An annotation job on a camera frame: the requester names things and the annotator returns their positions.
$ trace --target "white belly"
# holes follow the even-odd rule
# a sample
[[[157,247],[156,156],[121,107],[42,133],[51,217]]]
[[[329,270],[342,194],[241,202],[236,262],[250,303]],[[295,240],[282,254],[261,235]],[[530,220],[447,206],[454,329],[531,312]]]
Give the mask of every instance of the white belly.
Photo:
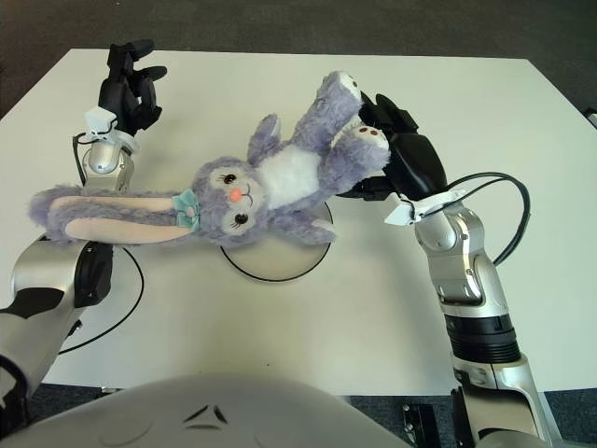
[[[270,202],[268,208],[289,205],[319,190],[317,167],[321,157],[296,145],[264,160],[257,171],[261,174]]]

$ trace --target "pink nose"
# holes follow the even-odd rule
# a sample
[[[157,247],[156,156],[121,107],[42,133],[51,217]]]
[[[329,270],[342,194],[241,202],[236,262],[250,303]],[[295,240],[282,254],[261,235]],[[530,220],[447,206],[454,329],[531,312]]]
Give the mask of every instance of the pink nose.
[[[234,203],[237,203],[243,198],[243,192],[241,189],[232,189],[230,191],[230,200]]]

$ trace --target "white table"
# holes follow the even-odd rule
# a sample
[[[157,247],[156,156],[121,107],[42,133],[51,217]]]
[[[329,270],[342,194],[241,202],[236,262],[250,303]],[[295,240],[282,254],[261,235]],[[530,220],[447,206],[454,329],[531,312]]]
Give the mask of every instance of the white table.
[[[106,55],[69,51],[0,122],[0,305],[9,302],[14,261],[41,232],[25,215],[29,198],[77,181],[70,136],[96,104]],[[289,135],[334,69],[408,109],[449,179],[487,170],[518,177],[531,191],[533,217],[498,271],[521,349],[541,390],[597,386],[597,132],[530,63],[174,51],[142,62],[169,73],[157,83],[160,121],[138,134],[135,189],[183,189],[214,157],[243,157],[270,112]],[[485,223],[490,255],[517,226],[517,194],[498,184],[467,203]],[[316,270],[288,284],[248,280],[208,244],[135,248],[147,279],[137,312],[60,357],[46,381],[129,387],[182,373],[245,371],[338,395],[448,393],[450,346],[412,229],[382,224],[378,203],[336,198],[330,207],[339,240]],[[83,315],[68,344],[116,322],[138,287],[132,263],[117,252],[111,295]]]

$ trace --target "bunny eye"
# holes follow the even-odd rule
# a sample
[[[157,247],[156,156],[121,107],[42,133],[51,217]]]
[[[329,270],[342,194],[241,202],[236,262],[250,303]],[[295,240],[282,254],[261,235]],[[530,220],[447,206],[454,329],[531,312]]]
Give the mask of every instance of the bunny eye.
[[[239,214],[236,217],[234,217],[234,222],[236,222],[237,224],[244,224],[246,221],[249,220],[249,217],[245,214]]]
[[[238,229],[242,226],[242,224],[246,224],[246,221],[249,220],[249,217],[244,213],[239,213],[237,216],[234,217],[234,222],[230,224],[233,229]]]
[[[229,185],[236,180],[236,175],[225,175],[223,180],[226,185]]]

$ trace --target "bunny face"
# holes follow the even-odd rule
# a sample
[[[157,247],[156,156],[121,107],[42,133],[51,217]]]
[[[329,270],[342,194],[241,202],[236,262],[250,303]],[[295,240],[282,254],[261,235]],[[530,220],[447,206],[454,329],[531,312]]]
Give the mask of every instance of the bunny face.
[[[201,208],[202,237],[220,245],[242,245],[268,228],[267,195],[249,163],[233,157],[207,163],[192,189]]]

